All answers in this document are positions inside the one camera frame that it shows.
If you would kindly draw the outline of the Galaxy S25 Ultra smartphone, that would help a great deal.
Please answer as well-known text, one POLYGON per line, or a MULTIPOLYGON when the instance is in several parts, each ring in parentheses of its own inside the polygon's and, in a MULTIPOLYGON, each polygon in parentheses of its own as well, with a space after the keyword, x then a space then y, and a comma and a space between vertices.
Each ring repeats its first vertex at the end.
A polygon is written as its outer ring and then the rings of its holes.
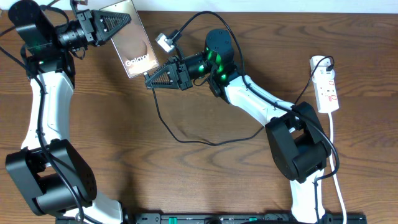
POLYGON ((131 22, 111 40, 129 78, 134 78, 159 66, 142 21, 131 0, 121 1, 102 11, 129 14, 131 22))

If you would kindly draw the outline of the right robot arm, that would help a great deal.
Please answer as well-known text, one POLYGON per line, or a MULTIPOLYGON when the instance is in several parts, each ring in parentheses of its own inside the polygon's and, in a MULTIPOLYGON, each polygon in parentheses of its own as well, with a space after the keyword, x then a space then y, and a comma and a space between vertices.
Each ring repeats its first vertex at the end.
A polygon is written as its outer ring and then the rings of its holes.
POLYGON ((289 179, 292 215, 302 223, 320 223, 325 216, 320 183, 326 178, 326 159, 335 152, 313 107, 281 100, 255 84, 234 61, 236 37, 230 30, 213 29, 203 51, 184 57, 170 57, 153 74, 145 76, 148 89, 191 88, 206 77, 212 93, 236 106, 262 124, 273 161, 289 179))

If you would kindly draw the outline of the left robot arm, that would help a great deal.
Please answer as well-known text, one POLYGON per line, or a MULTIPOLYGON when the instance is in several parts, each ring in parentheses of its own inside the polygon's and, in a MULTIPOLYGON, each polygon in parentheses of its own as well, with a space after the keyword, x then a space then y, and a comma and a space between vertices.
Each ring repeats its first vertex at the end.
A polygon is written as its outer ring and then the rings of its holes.
POLYGON ((70 142, 70 102, 75 89, 76 58, 89 46, 107 43, 131 21, 129 14, 78 10, 74 20, 55 26, 50 4, 17 1, 8 11, 12 28, 23 40, 17 63, 32 88, 30 123, 21 149, 6 156, 6 170, 37 216, 57 223, 133 223, 121 202, 97 189, 95 175, 70 142))

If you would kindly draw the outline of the white USB charger adapter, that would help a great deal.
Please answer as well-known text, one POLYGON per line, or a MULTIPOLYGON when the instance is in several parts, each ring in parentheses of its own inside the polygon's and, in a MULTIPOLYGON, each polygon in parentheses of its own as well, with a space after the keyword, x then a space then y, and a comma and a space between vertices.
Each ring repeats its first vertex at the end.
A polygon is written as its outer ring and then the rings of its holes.
POLYGON ((312 82, 333 80, 335 60, 332 56, 315 55, 310 59, 310 77, 312 82))

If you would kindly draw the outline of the white power strip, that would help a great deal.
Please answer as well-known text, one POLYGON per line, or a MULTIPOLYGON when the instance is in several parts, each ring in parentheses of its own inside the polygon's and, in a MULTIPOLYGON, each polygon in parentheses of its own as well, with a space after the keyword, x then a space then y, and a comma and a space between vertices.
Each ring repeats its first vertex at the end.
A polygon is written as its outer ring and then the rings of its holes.
POLYGON ((335 72, 325 69, 316 71, 312 81, 319 113, 332 113, 340 108, 335 85, 335 72))

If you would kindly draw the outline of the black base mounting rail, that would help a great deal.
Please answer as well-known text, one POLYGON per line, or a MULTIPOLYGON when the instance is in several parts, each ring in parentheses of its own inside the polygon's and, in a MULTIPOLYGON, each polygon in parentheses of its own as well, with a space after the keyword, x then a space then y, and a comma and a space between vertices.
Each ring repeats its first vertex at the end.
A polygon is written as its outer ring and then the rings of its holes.
POLYGON ((131 216, 136 224, 206 224, 206 223, 329 223, 367 224, 366 215, 272 211, 267 213, 137 213, 131 216))

